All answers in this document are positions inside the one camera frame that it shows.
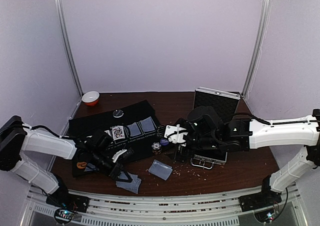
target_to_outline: metal track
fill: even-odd
[[[255,74],[256,68],[258,66],[261,45],[263,42],[266,27],[267,27],[270,7],[271,7],[271,0],[263,0],[258,33],[257,33],[256,40],[255,40],[255,45],[254,45],[254,50],[253,50],[253,54],[252,54],[252,58],[251,58],[251,62],[250,62],[248,75],[246,77],[245,84],[244,84],[243,91],[242,91],[242,95],[246,99],[248,99],[248,96],[249,96],[248,93],[250,90],[250,86],[252,84],[252,80],[254,79],[254,74]]]
[[[68,64],[71,70],[72,78],[75,83],[76,89],[78,91],[79,96],[81,97],[83,95],[83,90],[80,84],[79,76],[76,70],[75,66],[75,61],[74,57],[72,55],[71,47],[70,47],[70,42],[69,42],[69,37],[67,33],[67,26],[66,26],[66,21],[65,21],[65,15],[64,15],[64,10],[62,6],[62,0],[54,0],[56,10],[58,13],[59,21],[60,21],[60,28],[62,32],[62,38],[63,38],[63,44],[64,44],[64,49],[66,53],[66,57],[68,60]]]
[[[295,185],[288,187],[288,201],[300,197]],[[238,216],[252,213],[242,212],[238,197],[260,191],[260,187],[230,192],[175,197],[126,197],[70,191],[90,198],[87,213],[79,213],[77,223],[81,225],[239,225]],[[282,195],[282,204],[286,199]],[[52,216],[54,206],[45,203],[46,197],[32,187],[27,198],[34,203],[34,211]]]

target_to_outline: white bowl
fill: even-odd
[[[99,96],[99,92],[87,92],[82,96],[82,101],[89,106],[94,106],[98,102]]]

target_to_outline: black mat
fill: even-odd
[[[125,161],[125,163],[137,161],[146,157],[153,156],[152,144],[159,142],[160,139],[156,136],[156,128],[160,125],[155,116],[155,110],[147,100],[138,102],[136,104],[121,108],[123,116],[121,118],[114,118],[113,111],[104,112],[92,116],[77,118],[69,121],[69,135],[76,137],[90,136],[94,130],[102,129],[103,131],[112,130],[112,127],[122,125],[125,129],[125,139],[114,141],[105,152],[106,156],[113,156],[117,151],[124,148],[132,148],[134,154]],[[147,119],[149,125],[152,122],[151,129],[145,131],[145,121]],[[134,124],[135,132],[140,132],[140,135],[131,136],[130,125]],[[77,168],[77,162],[72,163],[73,176],[80,176],[86,174],[84,170]]]

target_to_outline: wooden table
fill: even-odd
[[[180,117],[186,118],[193,108],[194,92],[101,94],[96,106],[87,107],[81,104],[75,117],[115,110],[145,99],[154,107],[160,123],[165,125],[175,123]],[[249,112],[243,100],[239,103],[238,112]],[[167,181],[148,173],[154,159],[173,167]],[[174,162],[165,153],[127,164],[125,168],[142,179],[138,194],[141,196],[193,195],[255,187],[261,185],[267,175],[279,169],[268,147],[250,152],[229,153],[225,166],[216,165],[212,170]],[[69,189],[112,195],[136,195],[117,188],[115,182],[103,174],[92,173],[73,178],[70,160],[57,158],[52,172],[62,177]]]

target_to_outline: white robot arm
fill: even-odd
[[[320,110],[289,120],[234,119],[222,123],[212,107],[195,108],[176,126],[168,125],[158,133],[179,145],[177,153],[188,150],[220,152],[248,151],[274,145],[303,145],[286,166],[265,178],[257,195],[240,198],[243,211],[281,201],[280,194],[303,174],[320,165]]]
[[[132,150],[121,150],[113,158],[101,154],[112,138],[103,131],[95,132],[91,138],[85,141],[71,137],[59,136],[39,128],[23,124],[18,116],[13,116],[2,128],[0,128],[0,170],[11,171],[38,186],[48,196],[48,203],[59,205],[69,209],[77,202],[87,205],[88,198],[69,194],[62,179],[45,171],[34,161],[25,155],[25,151],[40,152],[55,155],[67,160],[73,159],[75,155],[84,155],[90,162],[99,168],[99,171],[113,180],[131,182],[130,175],[123,170],[123,166],[117,161],[132,155]],[[126,179],[118,176],[124,172]]]

